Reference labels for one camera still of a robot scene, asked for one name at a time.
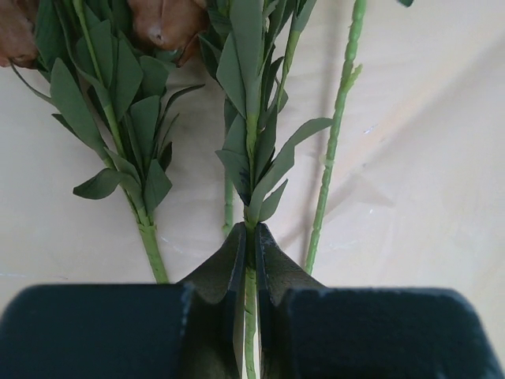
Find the leaf cluster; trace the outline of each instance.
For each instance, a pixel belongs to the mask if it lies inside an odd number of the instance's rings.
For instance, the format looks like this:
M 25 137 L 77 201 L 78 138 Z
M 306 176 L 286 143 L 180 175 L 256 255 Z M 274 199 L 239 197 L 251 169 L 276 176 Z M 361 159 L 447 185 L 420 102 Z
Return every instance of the leaf cluster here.
M 290 32 L 301 33 L 314 4 L 315 0 L 215 0 L 209 6 L 211 27 L 200 36 L 208 72 L 226 93 L 228 133 L 217 154 L 253 225 L 277 209 L 287 180 L 277 185 L 294 165 L 295 147 L 331 125 L 329 118 L 306 122 L 275 154 L 278 116 L 288 100 L 277 76 L 283 60 L 294 54 L 286 49 L 285 56 L 274 60 L 275 41 L 290 19 Z
M 107 166 L 73 192 L 101 199 L 121 186 L 137 214 L 151 217 L 172 186 L 165 170 L 175 119 L 166 127 L 167 112 L 178 97 L 201 86 L 167 99 L 175 64 L 166 57 L 172 55 L 137 50 L 129 39 L 132 24 L 127 0 L 41 0 L 36 66 L 50 83 L 50 96 L 31 89 L 58 109 L 54 118 Z

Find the bare stem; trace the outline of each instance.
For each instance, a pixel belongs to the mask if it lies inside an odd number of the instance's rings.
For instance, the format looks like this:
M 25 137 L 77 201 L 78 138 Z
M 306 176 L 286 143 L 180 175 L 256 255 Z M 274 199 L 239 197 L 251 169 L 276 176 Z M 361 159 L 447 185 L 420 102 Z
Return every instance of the bare stem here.
M 254 368 L 254 335 L 256 334 L 256 271 L 245 270 L 245 371 L 248 379 L 256 379 Z
M 137 226 L 144 243 L 145 252 L 148 255 L 152 274 L 157 284 L 167 284 L 169 283 L 168 275 L 166 274 L 165 265 L 159 252 L 158 241 L 156 239 L 156 225 L 150 220 L 143 208 L 138 211 L 138 217 L 140 222 Z
M 339 142 L 340 126 L 342 124 L 342 116 L 346 107 L 347 93 L 356 81 L 357 76 L 361 72 L 361 66 L 355 70 L 354 59 L 357 53 L 357 42 L 360 38 L 361 29 L 363 28 L 363 16 L 366 10 L 366 0 L 355 0 L 353 8 L 353 23 L 349 30 L 349 39 L 346 47 L 346 60 L 342 68 L 342 76 L 340 79 L 339 92 L 335 101 L 335 113 L 333 116 L 333 125 L 330 129 L 330 137 L 327 143 L 326 161 L 324 164 L 323 180 L 317 201 L 316 216 L 310 236 L 309 252 L 307 261 L 305 262 L 305 271 L 312 274 L 314 260 L 316 259 L 317 246 L 319 244 L 321 227 L 323 225 L 324 211 L 328 198 L 328 191 L 331 182 L 331 172 L 335 163 L 335 153 Z

